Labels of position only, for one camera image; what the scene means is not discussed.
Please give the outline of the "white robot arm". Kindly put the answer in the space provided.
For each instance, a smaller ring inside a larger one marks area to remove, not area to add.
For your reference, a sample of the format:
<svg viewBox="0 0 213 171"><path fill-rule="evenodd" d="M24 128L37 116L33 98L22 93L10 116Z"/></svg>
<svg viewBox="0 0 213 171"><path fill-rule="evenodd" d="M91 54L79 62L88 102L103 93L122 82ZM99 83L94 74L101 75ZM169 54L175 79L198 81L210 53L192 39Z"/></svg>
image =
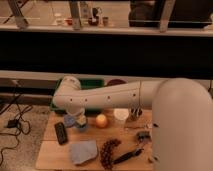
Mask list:
<svg viewBox="0 0 213 171"><path fill-rule="evenodd" d="M77 78L66 76L53 103L74 117L87 108L149 109L154 171L213 171L213 98L197 81L171 78L83 90Z"/></svg>

